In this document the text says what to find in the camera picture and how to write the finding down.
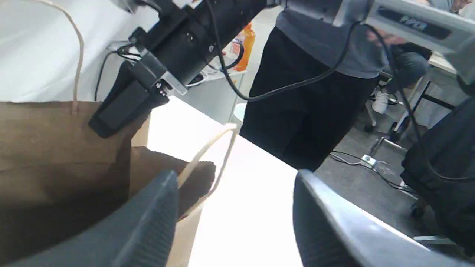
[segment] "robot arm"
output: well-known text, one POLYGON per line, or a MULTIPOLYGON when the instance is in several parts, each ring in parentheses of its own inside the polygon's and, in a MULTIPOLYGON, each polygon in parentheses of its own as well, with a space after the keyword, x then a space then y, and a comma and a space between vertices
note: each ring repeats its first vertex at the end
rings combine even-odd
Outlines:
MULTIPOLYGON (((115 0, 126 10, 147 3, 160 21, 129 40, 142 59, 124 62, 109 96, 89 125, 107 138, 152 108, 168 102, 174 89, 185 94, 188 84, 218 54, 206 3, 191 0, 115 0)), ((221 47, 229 43, 260 11, 280 5, 335 27, 360 21, 442 53, 456 68, 462 89, 475 81, 475 23, 414 0, 213 0, 221 47)))

